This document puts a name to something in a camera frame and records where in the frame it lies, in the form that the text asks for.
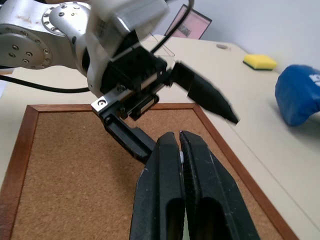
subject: table surface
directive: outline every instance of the table surface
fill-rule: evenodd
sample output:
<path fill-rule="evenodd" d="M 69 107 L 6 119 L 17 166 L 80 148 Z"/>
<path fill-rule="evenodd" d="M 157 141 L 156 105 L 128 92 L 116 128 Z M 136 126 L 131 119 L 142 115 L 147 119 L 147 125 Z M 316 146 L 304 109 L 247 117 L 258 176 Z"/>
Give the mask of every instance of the table surface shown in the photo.
<path fill-rule="evenodd" d="M 151 49 L 162 36 L 147 38 Z M 240 118 L 231 123 L 206 112 L 248 172 L 300 239 L 320 239 L 320 115 L 300 127 L 288 127 L 275 99 L 278 74 L 254 71 L 242 63 L 245 51 L 231 43 L 172 37 L 158 55 L 182 61 L 221 90 Z M 13 77 L 58 88 L 81 88 L 86 78 L 77 70 L 53 66 L 43 70 L 17 68 Z M 186 103 L 178 86 L 159 92 L 161 103 Z M 0 98 L 0 184 L 17 138 L 26 105 L 90 104 L 87 93 L 62 94 L 7 84 Z"/>

